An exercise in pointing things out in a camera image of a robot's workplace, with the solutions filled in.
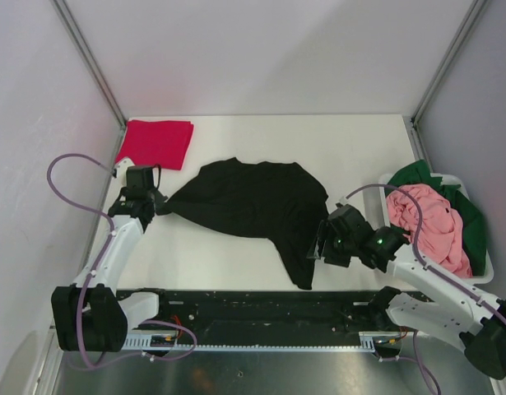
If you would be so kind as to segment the black t shirt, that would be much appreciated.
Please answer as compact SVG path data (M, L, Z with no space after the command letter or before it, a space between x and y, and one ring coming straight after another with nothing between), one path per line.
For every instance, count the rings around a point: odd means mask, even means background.
M204 165L156 213L226 235L268 239L292 283L311 290L315 263L308 251L327 216L327 199L322 184L295 162L231 158Z

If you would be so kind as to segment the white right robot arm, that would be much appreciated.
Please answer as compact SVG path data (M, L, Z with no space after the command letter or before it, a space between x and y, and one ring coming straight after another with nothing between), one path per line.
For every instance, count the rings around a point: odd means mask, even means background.
M370 323L378 330L396 324L424 332L461 351L482 374L506 378L506 298L434 263L394 229L373 229L349 204L338 205L320 221L309 255L340 267L358 258L366 267L413 286L428 301L386 286L371 301Z

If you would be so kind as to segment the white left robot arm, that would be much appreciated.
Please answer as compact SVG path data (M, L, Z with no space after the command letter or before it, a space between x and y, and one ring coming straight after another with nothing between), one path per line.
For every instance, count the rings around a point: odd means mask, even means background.
M156 205L164 201L154 180L154 169L130 166L126 185L106 213L109 230L104 245L69 286L58 286L51 296L58 344L64 351L121 351L128 331L146 322L165 327L171 309L151 291L134 291L119 300L118 282L148 225Z

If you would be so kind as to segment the folded magenta t shirt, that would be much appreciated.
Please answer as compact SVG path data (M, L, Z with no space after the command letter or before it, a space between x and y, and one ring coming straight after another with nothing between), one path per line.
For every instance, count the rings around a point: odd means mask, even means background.
M130 120L114 163L128 158L134 165L181 170L193 132L189 121Z

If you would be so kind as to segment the pink t shirt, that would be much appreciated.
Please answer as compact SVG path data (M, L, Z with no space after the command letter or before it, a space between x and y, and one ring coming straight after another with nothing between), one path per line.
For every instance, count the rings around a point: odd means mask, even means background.
M390 223L408 240L413 240L417 226L421 226L421 253L458 277L472 277L470 260L462 247L462 218L449 200L427 184L411 184L390 192L386 204Z

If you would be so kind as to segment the green t shirt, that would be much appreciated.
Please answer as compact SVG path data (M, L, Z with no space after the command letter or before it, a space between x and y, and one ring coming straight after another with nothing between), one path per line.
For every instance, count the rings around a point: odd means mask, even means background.
M486 224L460 183L434 175L423 160L398 170L385 191L392 228L435 263L461 278L482 277L486 269Z

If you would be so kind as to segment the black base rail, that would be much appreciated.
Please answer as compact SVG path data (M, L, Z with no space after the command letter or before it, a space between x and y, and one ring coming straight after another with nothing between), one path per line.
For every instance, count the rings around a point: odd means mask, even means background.
M386 316L375 290L218 291L162 290L158 314L144 331L177 323L189 329L179 339L191 344L326 346L354 340L359 332L408 330Z

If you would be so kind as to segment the right aluminium frame post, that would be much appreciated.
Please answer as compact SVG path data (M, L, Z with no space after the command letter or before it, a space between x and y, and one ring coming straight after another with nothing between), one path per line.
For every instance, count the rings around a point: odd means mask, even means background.
M415 107L415 111L411 116L413 125L417 125L423 118L430 103L433 101L439 88L443 84L445 77L449 73L453 64L457 61L458 55L470 39L472 31L476 28L476 25L479 23L483 13L489 5L490 1L488 0L474 0L471 2L469 9L467 10L467 13L463 17L462 22L457 28L455 35L445 51L433 78L430 80L430 83L422 95L419 104Z

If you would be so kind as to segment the aluminium frame post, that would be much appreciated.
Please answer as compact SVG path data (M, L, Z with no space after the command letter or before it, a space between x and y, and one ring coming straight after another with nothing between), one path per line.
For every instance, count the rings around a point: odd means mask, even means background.
M114 117L119 128L124 130L126 128L127 118L116 100L114 92L68 2L65 0L50 0L49 2L58 15L71 42L75 46L92 81L95 83L100 95L106 103L109 112Z
M415 107L415 111L411 116L413 125L417 125L423 118L430 103L433 101L439 88L443 84L445 77L449 73L453 64L457 61L458 55L470 39L472 31L476 28L476 25L479 23L483 13L489 5L490 1L488 0L474 0L471 2L469 9L467 10L467 13L463 17L462 22L457 28L455 35L445 51L433 78L430 80L430 83L422 95L419 104Z

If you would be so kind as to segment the left aluminium frame post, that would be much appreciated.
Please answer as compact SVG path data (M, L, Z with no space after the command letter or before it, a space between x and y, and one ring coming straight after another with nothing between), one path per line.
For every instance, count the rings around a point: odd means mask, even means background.
M65 0L50 0L49 2L58 15L71 42L75 46L92 81L95 83L100 95L106 103L109 112L114 117L119 128L124 130L126 128L127 118L116 100L114 92L68 2Z

